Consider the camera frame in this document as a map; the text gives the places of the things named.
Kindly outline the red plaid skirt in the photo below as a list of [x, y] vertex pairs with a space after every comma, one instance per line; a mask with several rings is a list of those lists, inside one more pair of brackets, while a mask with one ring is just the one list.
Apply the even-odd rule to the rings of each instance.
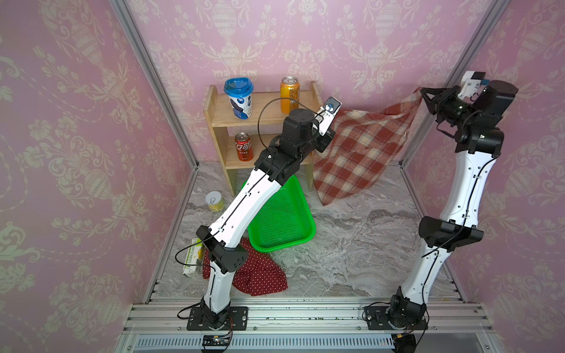
[[341, 110], [335, 137], [313, 161], [313, 181], [323, 206], [371, 188], [402, 150], [422, 104], [418, 90], [404, 100], [371, 113]]

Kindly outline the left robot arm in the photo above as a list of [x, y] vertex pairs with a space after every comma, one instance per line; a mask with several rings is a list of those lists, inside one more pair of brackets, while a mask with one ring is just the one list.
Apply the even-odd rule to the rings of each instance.
[[267, 201], [300, 169], [314, 150], [324, 151], [335, 132], [330, 128], [339, 108], [326, 103], [318, 112], [296, 109], [283, 122], [282, 133], [260, 153], [246, 185], [225, 212], [210, 226], [201, 226], [197, 236], [208, 251], [210, 279], [200, 302], [209, 327], [228, 323], [230, 289], [235, 272], [248, 258], [240, 245], [244, 231]]

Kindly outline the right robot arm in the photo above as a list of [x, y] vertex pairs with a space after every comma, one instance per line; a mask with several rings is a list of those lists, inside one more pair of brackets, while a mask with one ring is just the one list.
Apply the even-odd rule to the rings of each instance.
[[434, 281], [444, 262], [459, 247], [481, 241], [478, 213], [483, 190], [501, 155], [504, 134], [498, 128], [518, 88], [501, 80], [469, 78], [460, 86], [422, 88], [420, 93], [436, 122], [456, 128], [456, 174], [450, 197], [439, 218], [419, 223], [419, 257], [406, 281], [391, 297], [388, 323], [395, 329], [415, 328], [425, 318]]

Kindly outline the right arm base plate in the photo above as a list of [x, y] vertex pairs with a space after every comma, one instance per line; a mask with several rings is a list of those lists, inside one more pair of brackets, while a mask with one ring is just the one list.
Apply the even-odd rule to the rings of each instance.
[[428, 323], [424, 317], [415, 319], [414, 316], [400, 311], [389, 314], [386, 306], [365, 307], [362, 318], [369, 330], [412, 331], [428, 329]]

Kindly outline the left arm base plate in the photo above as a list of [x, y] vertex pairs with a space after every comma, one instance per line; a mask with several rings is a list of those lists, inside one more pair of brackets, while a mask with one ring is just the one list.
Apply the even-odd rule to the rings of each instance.
[[188, 316], [188, 331], [247, 329], [248, 307], [226, 307], [220, 313], [210, 309], [194, 307]]

